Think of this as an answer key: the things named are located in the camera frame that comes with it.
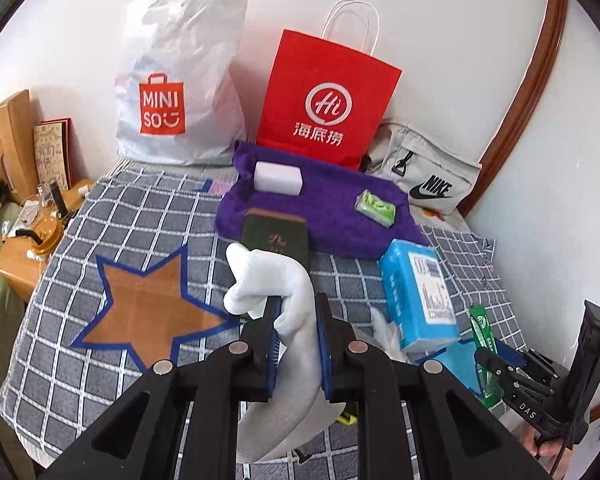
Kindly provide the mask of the right hand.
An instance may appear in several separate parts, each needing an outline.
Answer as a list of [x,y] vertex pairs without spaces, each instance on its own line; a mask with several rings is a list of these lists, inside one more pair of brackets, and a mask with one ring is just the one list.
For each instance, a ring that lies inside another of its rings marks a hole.
[[562,440],[546,441],[537,446],[535,429],[524,422],[518,437],[521,445],[533,456],[545,460],[544,469],[554,478],[562,479],[569,468],[573,450],[562,448]]

